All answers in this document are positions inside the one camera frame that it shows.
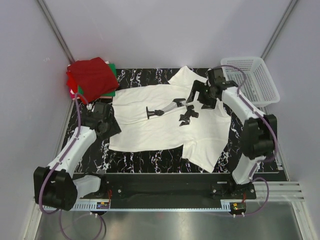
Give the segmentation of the white printed t-shirt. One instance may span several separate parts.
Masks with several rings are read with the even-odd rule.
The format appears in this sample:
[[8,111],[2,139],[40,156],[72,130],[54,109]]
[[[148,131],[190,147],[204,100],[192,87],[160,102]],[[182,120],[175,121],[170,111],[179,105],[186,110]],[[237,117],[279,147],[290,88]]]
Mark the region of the white printed t-shirt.
[[121,89],[112,101],[114,116],[121,132],[109,140],[109,149],[119,152],[169,150],[183,147],[182,158],[211,173],[228,143],[231,117],[223,103],[203,109],[193,101],[198,117],[181,125],[179,119],[187,108],[177,107],[162,116],[147,117],[147,111],[168,109],[175,99],[187,99],[193,82],[206,78],[187,66],[182,67],[167,84]]

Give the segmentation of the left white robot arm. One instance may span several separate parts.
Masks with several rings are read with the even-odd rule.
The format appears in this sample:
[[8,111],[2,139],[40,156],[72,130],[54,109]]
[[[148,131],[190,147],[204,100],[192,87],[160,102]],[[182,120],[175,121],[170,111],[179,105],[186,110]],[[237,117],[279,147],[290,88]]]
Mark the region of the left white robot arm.
[[78,115],[78,125],[61,152],[46,167],[33,173],[35,202],[42,209],[51,207],[69,211],[76,201],[89,194],[103,198],[108,186],[97,173],[86,173],[74,179],[78,163],[99,138],[106,139],[121,132],[111,104],[97,102],[84,115]]

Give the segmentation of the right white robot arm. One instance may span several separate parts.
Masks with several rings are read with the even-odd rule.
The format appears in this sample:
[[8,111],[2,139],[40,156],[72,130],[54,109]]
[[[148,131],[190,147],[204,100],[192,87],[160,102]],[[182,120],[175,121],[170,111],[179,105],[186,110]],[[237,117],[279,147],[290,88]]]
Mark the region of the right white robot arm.
[[226,184],[223,194],[239,198],[253,182],[253,175],[262,162],[271,162],[278,151],[278,120],[254,106],[241,92],[240,85],[226,80],[223,67],[217,66],[207,72],[206,82],[195,80],[187,103],[199,101],[204,108],[213,109],[218,101],[226,104],[242,123],[240,135],[240,160]]

